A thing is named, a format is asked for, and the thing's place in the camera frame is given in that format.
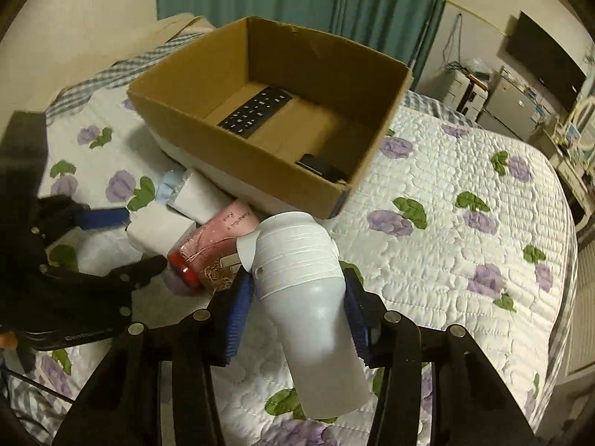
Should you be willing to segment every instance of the white plastic bottle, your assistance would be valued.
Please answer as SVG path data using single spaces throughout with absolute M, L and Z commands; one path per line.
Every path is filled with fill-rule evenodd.
M 366 403 L 337 245 L 327 231 L 307 213 L 276 214 L 238 238 L 237 252 L 277 326 L 306 417 L 336 417 Z

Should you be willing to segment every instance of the yellow strip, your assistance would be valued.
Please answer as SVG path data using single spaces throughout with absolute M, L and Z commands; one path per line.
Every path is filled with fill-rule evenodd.
M 485 18 L 479 16 L 477 13 L 472 12 L 471 10 L 469 10 L 468 8 L 465 8 L 464 6 L 461 6 L 458 3 L 455 3 L 454 1 L 451 0 L 447 0 L 446 1 L 448 4 L 454 6 L 455 8 L 458 8 L 459 10 L 463 10 L 464 12 L 467 12 L 469 14 L 472 14 L 475 18 L 481 20 L 484 23 L 487 23 L 490 26 L 493 26 L 494 28 L 496 28 L 502 35 L 504 35 L 505 37 L 509 37 L 509 35 L 502 30 L 501 28 L 499 28 L 498 26 L 494 25 L 493 23 L 489 22 L 488 20 L 486 20 Z

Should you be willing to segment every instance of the purple flower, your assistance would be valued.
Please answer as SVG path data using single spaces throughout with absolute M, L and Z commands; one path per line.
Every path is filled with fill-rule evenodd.
M 428 414 L 432 414 L 432 367 L 425 366 L 421 371 L 421 407 Z
M 387 135 L 380 144 L 380 152 L 391 159 L 408 158 L 413 152 L 413 144 L 400 137 Z
M 479 231 L 483 231 L 484 233 L 491 233 L 492 235 L 495 235 L 496 229 L 498 229 L 496 222 L 481 211 L 467 210 L 463 215 L 463 220 L 465 220 L 465 224 L 467 226 Z
M 109 179 L 105 189 L 106 198 L 112 203 L 127 201 L 135 191 L 136 180 L 128 171 L 118 171 Z
M 493 299 L 500 298 L 502 288 L 504 288 L 504 279 L 500 269 L 493 263 L 478 265 L 475 268 L 475 275 L 467 281 L 467 290 Z
M 129 98 L 124 100 L 124 107 L 128 110 L 136 110 Z
M 457 139 L 461 137 L 467 137 L 469 135 L 469 130 L 467 129 L 459 129 L 458 127 L 453 127 L 450 125 L 442 124 L 442 130 L 448 135 L 456 137 Z
M 531 179 L 531 171 L 527 162 L 521 156 L 511 156 L 508 160 L 508 171 L 519 181 L 527 182 Z
M 413 233 L 413 224 L 407 218 L 393 211 L 377 209 L 368 215 L 370 229 L 382 231 L 387 235 L 409 236 Z
M 80 145 L 85 145 L 93 142 L 97 136 L 101 134 L 101 130 L 96 125 L 90 125 L 89 127 L 83 127 L 76 136 L 76 140 Z
M 539 288 L 544 292 L 549 292 L 554 282 L 554 278 L 551 275 L 551 271 L 548 265 L 545 263 L 538 263 L 535 265 L 535 278 Z
M 535 391 L 530 390 L 527 392 L 527 399 L 525 400 L 525 417 L 529 419 L 529 417 L 535 411 L 535 402 L 536 402 L 537 394 Z
M 276 417 L 252 446 L 338 446 L 328 424 Z
M 72 397 L 73 394 L 68 386 L 68 379 L 62 368 L 50 356 L 41 357 L 41 370 L 44 371 L 48 380 L 54 387 L 54 390 L 66 397 Z
M 72 196 L 78 187 L 78 181 L 72 174 L 64 174 L 54 181 L 52 185 L 52 194 L 65 194 Z

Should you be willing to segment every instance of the pink package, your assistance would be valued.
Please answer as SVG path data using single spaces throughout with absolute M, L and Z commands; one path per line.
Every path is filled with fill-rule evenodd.
M 239 268 L 239 260 L 225 257 L 237 253 L 236 238 L 254 231 L 258 223 L 248 205 L 236 200 L 172 249 L 167 259 L 189 287 L 225 290 Z

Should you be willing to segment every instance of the person's hand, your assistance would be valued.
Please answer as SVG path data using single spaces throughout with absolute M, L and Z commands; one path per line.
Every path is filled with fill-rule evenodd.
M 0 348 L 17 348 L 18 343 L 14 332 L 0 333 Z

